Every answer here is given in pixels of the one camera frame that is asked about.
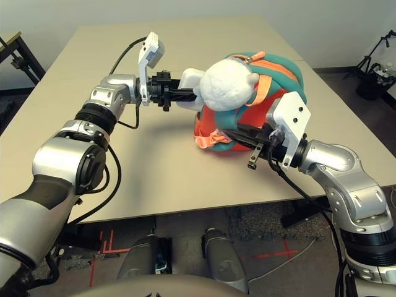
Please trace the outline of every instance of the bear ear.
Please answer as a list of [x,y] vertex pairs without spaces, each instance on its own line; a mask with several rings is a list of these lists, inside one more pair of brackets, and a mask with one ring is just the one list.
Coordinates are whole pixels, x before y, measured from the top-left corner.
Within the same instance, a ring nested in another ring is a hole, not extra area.
[[248,82],[248,84],[253,86],[259,82],[259,79],[260,75],[258,73],[252,73],[246,76],[246,81]]

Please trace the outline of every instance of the stuffed toy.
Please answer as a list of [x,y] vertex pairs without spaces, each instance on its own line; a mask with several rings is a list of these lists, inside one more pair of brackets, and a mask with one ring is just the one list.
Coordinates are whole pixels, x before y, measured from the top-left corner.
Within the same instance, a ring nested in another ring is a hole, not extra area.
[[263,51],[231,54],[199,76],[194,104],[181,106],[198,111],[194,137],[202,149],[249,150],[222,129],[236,129],[238,123],[262,127],[273,101],[288,92],[298,92],[306,104],[298,66]]

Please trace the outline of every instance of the white plush bear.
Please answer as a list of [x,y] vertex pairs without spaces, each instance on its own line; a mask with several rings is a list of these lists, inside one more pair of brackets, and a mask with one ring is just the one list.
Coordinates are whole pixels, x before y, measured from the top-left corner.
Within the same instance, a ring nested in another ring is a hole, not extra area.
[[[197,99],[193,105],[180,106],[192,110],[200,110],[204,104],[214,111],[239,108],[251,98],[254,86],[259,81],[259,75],[252,73],[238,58],[221,60],[205,72],[195,71],[194,74],[195,80],[192,83],[195,84],[194,86],[188,82],[183,83],[183,76],[181,79],[183,88],[194,88]],[[197,76],[200,77],[198,85],[196,85]]]

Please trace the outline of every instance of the table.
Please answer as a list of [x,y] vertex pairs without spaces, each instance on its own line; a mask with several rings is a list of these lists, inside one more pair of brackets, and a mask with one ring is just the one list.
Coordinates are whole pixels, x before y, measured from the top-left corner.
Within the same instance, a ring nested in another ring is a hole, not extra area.
[[[185,68],[205,70],[241,50],[265,50],[293,60],[303,72],[312,113],[308,138],[349,146],[381,186],[396,184],[396,159],[301,56],[261,18],[231,17],[79,28],[0,137],[1,200],[26,190],[40,145],[74,118],[124,48],[151,30],[166,48],[151,74],[168,70],[179,78]],[[133,49],[117,73],[137,74],[138,52]],[[257,163],[256,171],[249,170],[249,153],[199,149],[192,137],[194,115],[176,105],[169,113],[155,105],[142,106],[138,130],[117,126],[111,144],[123,168],[121,187],[106,207],[85,222],[299,198],[265,161]],[[133,106],[127,106],[121,120],[134,124]],[[108,167],[107,190],[84,196],[70,220],[94,208],[112,191],[116,168],[110,155]],[[309,176],[296,169],[289,170],[288,176],[308,194],[323,195]]]
[[[31,68],[38,80],[40,80],[43,78],[45,70],[42,68],[36,57],[30,51],[29,47],[26,45],[21,37],[21,34],[22,33],[20,31],[0,33],[0,37],[6,42],[8,46],[6,48],[3,44],[0,43],[0,63],[2,63],[8,56],[12,55],[12,52],[18,51],[18,53],[27,63],[27,66]],[[23,70],[28,75],[29,79],[34,84],[37,84],[38,80],[28,69],[24,70],[24,68],[22,67],[21,70]]]

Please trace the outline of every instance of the black stand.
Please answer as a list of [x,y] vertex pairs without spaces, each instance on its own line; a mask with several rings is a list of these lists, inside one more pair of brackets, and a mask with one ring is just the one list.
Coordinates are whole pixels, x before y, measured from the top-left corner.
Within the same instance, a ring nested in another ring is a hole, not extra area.
[[[4,49],[0,51],[0,63],[2,63],[8,56],[13,57],[11,64],[16,68],[24,71],[29,79],[36,85],[45,75],[45,70],[42,68],[40,63],[34,57],[33,53],[27,47],[21,36],[18,36],[9,45],[0,38],[0,42],[4,46]],[[14,51],[18,51],[21,57],[18,57]]]
[[[324,207],[330,207],[329,200],[326,196],[320,196],[315,199],[315,201],[321,204]],[[311,203],[307,203],[304,201],[291,201],[295,211],[289,215],[283,216],[280,221],[282,223],[282,227],[288,228],[299,222],[308,221],[309,217],[319,213],[321,210],[318,209],[315,205]]]
[[378,41],[377,45],[372,49],[372,51],[367,55],[364,56],[363,60],[361,60],[359,62],[358,65],[356,65],[350,72],[348,72],[343,79],[346,79],[347,77],[349,77],[352,74],[359,74],[361,72],[361,68],[367,63],[366,65],[366,70],[364,72],[364,74],[368,73],[369,67],[370,67],[370,63],[371,63],[371,55],[373,54],[373,52],[377,49],[377,47],[381,44],[381,42],[383,40],[385,40],[386,42],[386,47],[389,47],[389,41],[388,39],[392,36],[396,36],[396,32],[394,32],[393,30],[389,31],[389,33],[387,35],[385,35],[384,37],[381,37],[380,40]]

